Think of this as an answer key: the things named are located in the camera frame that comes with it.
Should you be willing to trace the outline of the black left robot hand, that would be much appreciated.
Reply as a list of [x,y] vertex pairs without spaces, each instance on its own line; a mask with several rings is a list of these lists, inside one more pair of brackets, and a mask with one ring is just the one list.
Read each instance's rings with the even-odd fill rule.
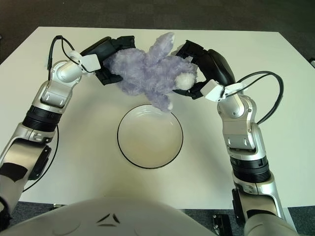
[[100,69],[94,71],[95,75],[103,85],[108,85],[120,82],[123,78],[120,75],[112,74],[110,70],[103,65],[103,62],[119,50],[129,48],[135,48],[135,37],[133,35],[121,36],[117,39],[112,39],[108,36],[86,48],[80,54],[82,56],[96,54],[100,63]]

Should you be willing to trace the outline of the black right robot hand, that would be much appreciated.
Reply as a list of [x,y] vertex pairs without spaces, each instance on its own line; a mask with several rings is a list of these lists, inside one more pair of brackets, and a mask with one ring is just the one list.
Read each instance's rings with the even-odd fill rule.
[[235,83],[234,74],[226,59],[213,49],[205,50],[202,46],[187,40],[176,53],[183,59],[192,57],[191,63],[196,65],[205,77],[203,82],[195,82],[189,89],[175,89],[174,92],[191,97],[193,100],[203,96],[201,90],[211,81],[218,82],[220,88],[217,101],[227,95],[225,88]]

